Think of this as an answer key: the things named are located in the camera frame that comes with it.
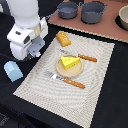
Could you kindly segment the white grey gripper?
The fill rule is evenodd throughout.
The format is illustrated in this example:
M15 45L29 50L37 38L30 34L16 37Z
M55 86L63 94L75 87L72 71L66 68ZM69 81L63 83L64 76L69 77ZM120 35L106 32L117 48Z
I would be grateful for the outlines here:
M7 35L10 49L18 60L39 57L45 45L43 38L48 34L45 18L18 18Z

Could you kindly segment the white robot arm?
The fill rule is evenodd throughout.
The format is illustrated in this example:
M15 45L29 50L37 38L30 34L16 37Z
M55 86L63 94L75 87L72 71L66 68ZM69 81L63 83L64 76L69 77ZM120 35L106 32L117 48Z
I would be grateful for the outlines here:
M39 57L48 34L45 18L38 15L38 0L7 0L15 23L7 35L13 56L18 60Z

